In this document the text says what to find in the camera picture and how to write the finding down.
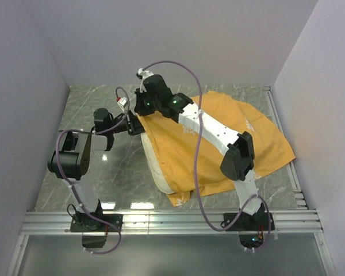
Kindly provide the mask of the cream quilted pillow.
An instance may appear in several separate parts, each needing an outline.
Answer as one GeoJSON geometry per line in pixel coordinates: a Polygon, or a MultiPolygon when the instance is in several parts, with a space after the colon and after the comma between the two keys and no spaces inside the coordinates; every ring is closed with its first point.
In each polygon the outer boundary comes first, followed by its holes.
{"type": "Polygon", "coordinates": [[[142,133],[140,137],[143,145],[143,150],[147,158],[148,168],[152,174],[152,178],[156,187],[164,194],[174,194],[174,191],[170,188],[163,175],[148,135],[146,133],[142,133]]]}

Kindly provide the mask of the orange pillowcase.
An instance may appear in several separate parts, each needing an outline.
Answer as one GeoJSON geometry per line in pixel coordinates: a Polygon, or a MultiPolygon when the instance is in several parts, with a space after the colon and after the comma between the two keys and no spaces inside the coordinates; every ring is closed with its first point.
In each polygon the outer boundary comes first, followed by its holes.
{"type": "Polygon", "coordinates": [[[209,91],[193,97],[177,122],[159,112],[138,117],[141,138],[158,189],[174,207],[188,202],[198,177],[201,196],[240,188],[220,170],[229,144],[248,132],[254,145],[254,179],[265,177],[295,159],[275,124],[249,103],[209,91]]]}

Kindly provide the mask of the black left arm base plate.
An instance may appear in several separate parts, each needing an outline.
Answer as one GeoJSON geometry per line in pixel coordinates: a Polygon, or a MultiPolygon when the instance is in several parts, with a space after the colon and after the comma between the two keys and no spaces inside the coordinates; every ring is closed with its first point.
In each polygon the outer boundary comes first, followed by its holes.
{"type": "Polygon", "coordinates": [[[117,232],[122,227],[122,214],[106,214],[98,203],[95,212],[91,212],[91,215],[97,217],[100,220],[106,221],[109,224],[114,225],[117,229],[110,228],[108,224],[104,224],[98,220],[89,217],[87,214],[76,210],[74,204],[69,204],[67,207],[67,213],[71,216],[71,232],[117,232]]]}

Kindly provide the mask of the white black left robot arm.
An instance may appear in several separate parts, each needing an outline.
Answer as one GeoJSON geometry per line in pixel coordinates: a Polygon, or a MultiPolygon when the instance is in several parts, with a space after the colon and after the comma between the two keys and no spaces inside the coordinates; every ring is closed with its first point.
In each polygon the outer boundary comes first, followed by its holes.
{"type": "Polygon", "coordinates": [[[105,108],[94,112],[92,132],[69,131],[58,138],[53,154],[48,159],[48,169],[69,188],[75,201],[69,204],[67,213],[72,218],[71,230],[75,232],[97,232],[113,224],[121,228],[121,214],[106,214],[102,204],[94,194],[90,181],[86,179],[93,151],[108,152],[114,144],[116,133],[126,132],[131,136],[144,132],[139,119],[131,111],[117,117],[105,108]]]}

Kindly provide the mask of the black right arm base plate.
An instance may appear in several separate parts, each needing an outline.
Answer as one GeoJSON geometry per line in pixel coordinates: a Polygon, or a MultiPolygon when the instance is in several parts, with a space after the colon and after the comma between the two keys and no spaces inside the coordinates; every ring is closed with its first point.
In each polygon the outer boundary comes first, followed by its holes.
{"type": "Polygon", "coordinates": [[[253,232],[253,231],[267,231],[270,228],[271,231],[275,230],[275,224],[273,222],[273,215],[270,213],[268,218],[267,212],[260,214],[257,218],[250,216],[243,212],[236,220],[233,226],[228,228],[228,232],[253,232]]]}

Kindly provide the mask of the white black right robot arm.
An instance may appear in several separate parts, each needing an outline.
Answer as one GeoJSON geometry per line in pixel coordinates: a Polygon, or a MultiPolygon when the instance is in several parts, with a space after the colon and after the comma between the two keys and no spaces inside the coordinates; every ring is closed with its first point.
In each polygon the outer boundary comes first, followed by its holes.
{"type": "Polygon", "coordinates": [[[237,132],[205,113],[193,100],[182,94],[173,94],[163,77],[148,70],[139,69],[141,80],[136,90],[135,112],[147,116],[159,112],[163,117],[175,121],[198,133],[223,156],[220,170],[234,181],[240,210],[233,219],[225,218],[221,223],[224,231],[256,231],[263,223],[271,223],[268,206],[259,196],[254,180],[254,144],[248,132],[237,132]]]}

